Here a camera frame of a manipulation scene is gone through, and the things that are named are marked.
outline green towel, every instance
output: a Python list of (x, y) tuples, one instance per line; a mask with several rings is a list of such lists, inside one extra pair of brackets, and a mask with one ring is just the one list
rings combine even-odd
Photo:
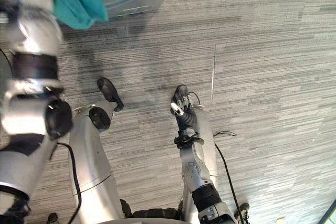
[(109, 20), (102, 0), (54, 0), (54, 14), (74, 29), (88, 29), (95, 21)]

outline silver robot leg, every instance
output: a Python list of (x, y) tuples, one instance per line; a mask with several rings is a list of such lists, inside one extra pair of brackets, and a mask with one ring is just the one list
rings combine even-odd
[[(83, 224), (124, 218), (117, 185), (99, 136), (100, 132), (110, 126), (110, 118), (116, 110), (113, 111), (111, 106), (111, 103), (103, 101), (75, 109), (76, 116), (69, 145), (76, 159), (77, 177), (82, 196), (79, 217)], [(69, 168), (71, 170), (71, 159), (69, 159)], [(72, 192), (77, 200), (72, 171), (70, 174)]]

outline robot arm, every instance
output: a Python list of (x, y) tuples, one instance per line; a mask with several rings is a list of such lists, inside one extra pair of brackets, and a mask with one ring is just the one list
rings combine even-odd
[(60, 28), (53, 0), (8, 0), (13, 75), (1, 121), (10, 136), (0, 150), (0, 220), (24, 221), (27, 202), (55, 149), (71, 128), (71, 109), (60, 100), (57, 59)]
[(205, 164), (203, 146), (206, 141), (211, 142), (211, 139), (208, 135), (204, 135), (204, 139), (200, 138), (201, 128), (209, 124), (202, 108), (193, 105), (185, 85), (177, 87), (171, 107), (179, 126), (178, 137), (175, 138), (174, 143), (180, 149), (182, 178), (192, 195), (199, 222), (201, 224), (237, 223), (226, 204), (222, 202), (212, 181), (213, 176)]

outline floor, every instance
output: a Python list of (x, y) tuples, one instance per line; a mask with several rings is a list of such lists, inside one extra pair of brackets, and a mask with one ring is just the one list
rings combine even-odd
[[(250, 223), (317, 223), (335, 200), (336, 0), (165, 0), (89, 31), (64, 27), (61, 51), (72, 108), (102, 99), (100, 76), (124, 101), (102, 142), (132, 210), (180, 201), (169, 111), (180, 83), (198, 93), (214, 132), (237, 133), (216, 142)], [(53, 211), (66, 223), (74, 211), (67, 158), (59, 148), (47, 164), (28, 223)], [(234, 211), (217, 158), (219, 192)]]

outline black connector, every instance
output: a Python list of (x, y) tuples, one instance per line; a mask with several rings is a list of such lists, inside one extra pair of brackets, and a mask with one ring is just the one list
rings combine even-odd
[(197, 190), (193, 191), (192, 196), (198, 212), (201, 212), (214, 204), (222, 202), (219, 193), (213, 184), (201, 186)]

